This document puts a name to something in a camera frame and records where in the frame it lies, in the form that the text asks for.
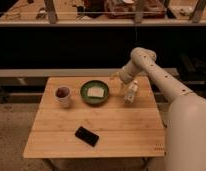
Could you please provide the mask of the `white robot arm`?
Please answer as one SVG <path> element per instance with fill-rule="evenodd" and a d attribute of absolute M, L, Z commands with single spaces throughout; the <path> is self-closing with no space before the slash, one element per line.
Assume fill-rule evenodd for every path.
<path fill-rule="evenodd" d="M 165 138 L 166 171 L 206 171 L 206 99 L 156 63 L 156 53 L 136 47 L 115 73 L 127 85 L 142 71 L 169 102 Z"/>

